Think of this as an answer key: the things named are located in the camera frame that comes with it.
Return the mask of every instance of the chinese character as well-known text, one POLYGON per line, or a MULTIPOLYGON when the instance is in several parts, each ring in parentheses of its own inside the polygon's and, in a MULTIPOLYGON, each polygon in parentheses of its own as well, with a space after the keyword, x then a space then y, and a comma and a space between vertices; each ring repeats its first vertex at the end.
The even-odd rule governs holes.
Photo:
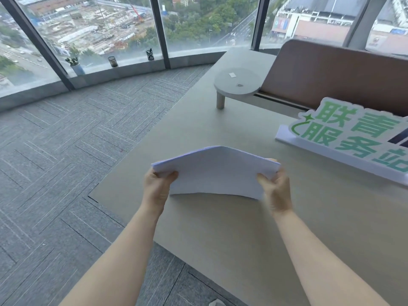
POLYGON ((336 147, 335 149, 338 150, 354 150, 357 153, 353 155, 359 158, 364 158, 371 153, 376 153, 377 151, 370 148, 369 146, 377 146, 381 145, 381 143, 372 141, 371 139, 367 139, 361 136, 350 136, 347 139, 349 141, 341 141, 340 146, 336 147))
POLYGON ((345 121, 350 121, 351 118, 347 117, 348 114, 355 115, 357 113, 357 109, 347 109, 347 106, 342 106, 340 104, 332 103, 332 102, 324 102, 324 106, 319 114, 315 117, 315 119, 319 119, 323 122, 327 123, 339 123, 339 127, 344 127, 345 121), (341 114, 335 114, 336 110, 339 110, 341 114))
POLYGON ((382 154, 379 156, 377 159, 373 159, 374 162, 378 162, 384 165, 390 164, 391 161, 394 161, 395 159, 405 156, 406 153, 404 152, 403 149, 390 149, 386 153, 382 154))
POLYGON ((385 131, 393 129, 396 124, 400 123, 397 120, 370 113, 365 113, 358 120, 359 122, 351 130, 369 134, 371 137, 379 137, 385 131))
POLYGON ((334 129, 334 128, 330 128, 329 126, 325 126, 320 131, 320 129, 322 127, 323 127, 323 125, 318 124, 316 122, 312 122, 310 124, 310 126, 307 128, 307 130, 305 131, 305 133, 303 133, 303 135, 301 137, 306 138, 307 136, 309 136, 309 138, 307 138, 309 141, 314 138, 313 141, 315 143, 323 144, 325 146, 329 146, 330 142, 333 142, 334 140, 336 140, 336 138, 338 138, 339 135, 341 133, 343 133, 343 131, 338 130, 338 129, 334 129))
POLYGON ((306 138, 309 141, 311 141, 317 133, 319 133, 319 131, 321 130, 321 128, 323 128, 322 124, 318 124, 316 122, 312 122, 310 124, 310 126, 307 128, 307 130, 305 131, 305 133, 303 133, 303 135, 301 136, 302 138, 306 138))
POLYGON ((406 173, 408 172, 408 161, 404 161, 404 160, 396 160, 393 163, 390 163, 387 165, 389 168, 395 169, 395 170, 399 170, 400 172, 406 173))

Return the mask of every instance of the white paper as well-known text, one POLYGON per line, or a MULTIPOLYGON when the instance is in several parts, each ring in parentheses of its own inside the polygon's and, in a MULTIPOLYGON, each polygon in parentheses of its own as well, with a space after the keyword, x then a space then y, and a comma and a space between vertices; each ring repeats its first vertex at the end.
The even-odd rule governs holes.
POLYGON ((306 139, 301 139, 291 133, 288 126, 280 125, 275 139, 354 166, 360 170, 365 170, 366 172, 384 177, 400 184, 408 185, 408 174, 400 173, 386 166, 377 165, 374 162, 365 161, 352 155, 342 153, 338 150, 327 148, 324 145, 315 144, 306 139))
POLYGON ((280 164, 234 148, 212 146, 153 163, 152 167, 159 174, 179 172, 170 194, 217 193, 260 200, 263 189, 256 174, 270 179, 280 164))

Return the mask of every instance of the glass window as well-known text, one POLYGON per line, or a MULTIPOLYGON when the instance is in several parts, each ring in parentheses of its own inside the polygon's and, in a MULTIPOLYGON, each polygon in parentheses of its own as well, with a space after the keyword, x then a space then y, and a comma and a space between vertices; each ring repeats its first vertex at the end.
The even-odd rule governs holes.
POLYGON ((387 0, 370 35, 367 50, 408 56, 408 1, 387 0))
POLYGON ((69 70, 78 57, 85 73, 161 58, 150 0, 17 0, 38 33, 69 70))
POLYGON ((258 0, 159 0, 169 56, 250 46, 258 0))
POLYGON ((260 48, 280 48, 289 39, 343 44, 365 0, 271 0, 260 48))
POLYGON ((57 74, 0 4, 0 97, 56 81, 57 74))

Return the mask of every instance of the road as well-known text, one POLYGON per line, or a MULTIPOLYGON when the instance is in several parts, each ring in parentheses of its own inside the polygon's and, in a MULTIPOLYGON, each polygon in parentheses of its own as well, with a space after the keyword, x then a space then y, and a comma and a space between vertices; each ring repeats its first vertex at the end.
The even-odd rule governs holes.
POLYGON ((244 20, 242 20, 229 34, 225 35, 222 39, 218 40, 212 46, 233 46, 252 41, 253 29, 250 28, 249 24, 251 21, 253 21, 253 24, 255 25, 257 11, 258 9, 254 10, 244 20))
POLYGON ((16 65, 33 72, 38 78, 53 78, 56 76, 43 57, 30 54, 30 50, 26 48, 8 48, 3 43, 0 43, 0 55, 9 58, 11 61, 18 61, 16 65))

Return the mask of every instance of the floor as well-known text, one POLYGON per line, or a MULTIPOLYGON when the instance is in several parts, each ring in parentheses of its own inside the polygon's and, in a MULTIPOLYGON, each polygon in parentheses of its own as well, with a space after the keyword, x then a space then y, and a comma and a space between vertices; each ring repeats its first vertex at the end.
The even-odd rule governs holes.
MULTIPOLYGON (((88 197, 211 66, 111 81, 0 113, 0 306, 58 305, 123 221, 88 197)), ((241 301, 155 244, 137 305, 241 301)))

